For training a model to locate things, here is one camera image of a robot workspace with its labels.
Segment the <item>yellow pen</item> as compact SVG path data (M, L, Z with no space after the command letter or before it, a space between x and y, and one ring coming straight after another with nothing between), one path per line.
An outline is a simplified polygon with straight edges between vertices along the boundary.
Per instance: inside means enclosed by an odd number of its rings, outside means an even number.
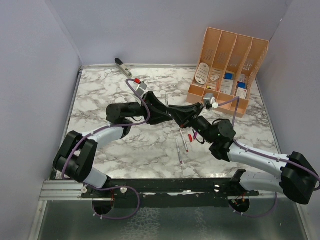
M168 107L169 106L169 99L168 99L168 94L165 93L165 106Z

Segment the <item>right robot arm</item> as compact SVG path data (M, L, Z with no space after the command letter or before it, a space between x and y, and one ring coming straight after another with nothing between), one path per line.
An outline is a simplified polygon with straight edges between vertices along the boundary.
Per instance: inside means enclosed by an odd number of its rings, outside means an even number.
M211 146L209 151L218 160L240 163L259 170L246 171L230 182L229 189L240 196L246 191L269 191L284 194L291 201L307 205L317 190L320 177L305 156L299 152L290 155L271 153L235 140L236 132L228 119L209 122L201 115L204 106L170 105L167 112L180 128L192 128Z

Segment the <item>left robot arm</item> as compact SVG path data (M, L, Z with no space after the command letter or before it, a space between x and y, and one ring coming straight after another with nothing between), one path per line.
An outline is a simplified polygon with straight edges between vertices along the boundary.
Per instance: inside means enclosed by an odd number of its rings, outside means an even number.
M145 93L142 100L142 103L110 104L106 108L108 127L87 133L69 132L53 160L53 168L78 183L92 186L97 196L106 197L111 190L110 177L93 167L97 150L129 134L135 124L128 118L143 117L149 125L173 119L152 91Z

